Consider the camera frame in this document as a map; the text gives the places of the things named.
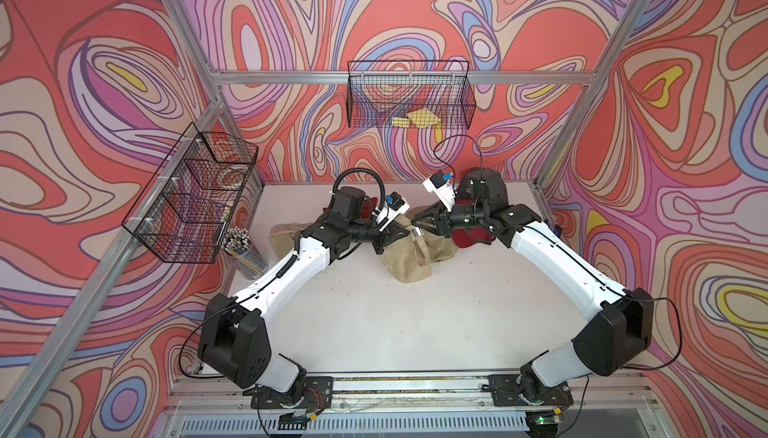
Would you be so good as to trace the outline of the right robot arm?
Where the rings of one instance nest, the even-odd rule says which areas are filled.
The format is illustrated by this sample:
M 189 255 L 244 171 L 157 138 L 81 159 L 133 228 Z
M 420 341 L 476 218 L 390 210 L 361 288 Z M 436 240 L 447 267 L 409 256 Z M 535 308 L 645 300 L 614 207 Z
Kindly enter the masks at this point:
M 654 301 L 643 289 L 628 290 L 568 248 L 524 204 L 511 204 L 496 171 L 476 169 L 458 185 L 438 171 L 424 180 L 437 203 L 413 218 L 415 226 L 450 238 L 459 230 L 482 230 L 535 265 L 575 305 L 586 324 L 570 341 L 526 363 L 513 387 L 538 405 L 567 381 L 610 376 L 647 350 Z

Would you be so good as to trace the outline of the dark red cap front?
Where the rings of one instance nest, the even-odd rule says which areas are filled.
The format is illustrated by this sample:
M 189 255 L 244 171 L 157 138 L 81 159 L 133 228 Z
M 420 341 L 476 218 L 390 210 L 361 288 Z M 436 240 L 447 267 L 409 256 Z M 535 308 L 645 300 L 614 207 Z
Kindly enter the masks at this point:
M 379 204 L 379 201 L 378 201 L 377 197 L 366 196 L 363 199 L 363 210 L 364 211 L 367 211 L 367 212 L 370 212 L 370 213 L 374 213 L 374 212 L 377 212 L 380 209 L 381 209 L 381 206 Z

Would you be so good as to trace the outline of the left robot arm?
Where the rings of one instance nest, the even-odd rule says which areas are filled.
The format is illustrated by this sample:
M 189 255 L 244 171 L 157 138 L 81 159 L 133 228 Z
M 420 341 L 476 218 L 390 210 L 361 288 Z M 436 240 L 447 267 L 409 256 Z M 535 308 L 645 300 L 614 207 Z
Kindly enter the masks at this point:
M 287 406 L 303 400 L 306 370 L 275 351 L 268 326 L 306 283 L 355 245 L 369 243 L 377 254 L 409 231 L 396 222 L 410 205 L 398 193 L 384 196 L 368 217 L 366 193 L 336 187 L 327 209 L 296 234 L 294 248 L 252 285 L 233 296 L 219 294 L 207 305 L 198 359 L 243 390 L 265 388 Z

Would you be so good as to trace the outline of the beige cap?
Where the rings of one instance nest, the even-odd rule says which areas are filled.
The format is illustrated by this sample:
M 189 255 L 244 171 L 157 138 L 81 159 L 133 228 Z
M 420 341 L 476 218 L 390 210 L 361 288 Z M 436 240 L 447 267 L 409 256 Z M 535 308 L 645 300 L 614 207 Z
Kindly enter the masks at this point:
M 294 250 L 295 238 L 309 226 L 310 223 L 286 223 L 278 224 L 270 230 L 269 243 L 278 260 Z
M 459 250 L 452 239 L 422 231 L 406 216 L 397 217 L 395 222 L 407 235 L 384 248 L 381 263 L 400 283 L 412 284 L 431 277 L 433 264 L 452 259 Z

